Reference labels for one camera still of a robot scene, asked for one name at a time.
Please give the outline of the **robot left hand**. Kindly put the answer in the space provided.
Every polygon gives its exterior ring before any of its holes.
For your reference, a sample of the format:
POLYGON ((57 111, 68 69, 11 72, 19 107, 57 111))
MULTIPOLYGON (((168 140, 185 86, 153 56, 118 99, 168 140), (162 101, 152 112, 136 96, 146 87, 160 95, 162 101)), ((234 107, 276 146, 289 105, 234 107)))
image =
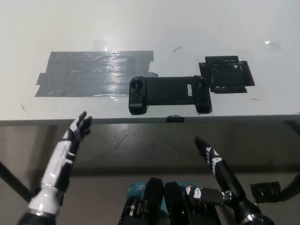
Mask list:
POLYGON ((90 133, 91 122, 84 111, 70 124, 54 148, 41 184, 66 192, 80 142, 90 133))

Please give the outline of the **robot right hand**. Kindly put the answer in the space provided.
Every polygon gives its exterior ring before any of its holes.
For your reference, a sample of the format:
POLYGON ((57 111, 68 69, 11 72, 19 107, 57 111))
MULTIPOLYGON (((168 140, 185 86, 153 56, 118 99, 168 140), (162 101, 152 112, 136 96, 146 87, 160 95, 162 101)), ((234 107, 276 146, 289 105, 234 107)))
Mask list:
POLYGON ((252 203, 247 199, 244 189, 226 161, 202 138, 196 136, 194 142, 200 156, 208 163, 221 189, 186 187, 186 194, 211 205, 227 205, 232 209, 249 207, 252 203))

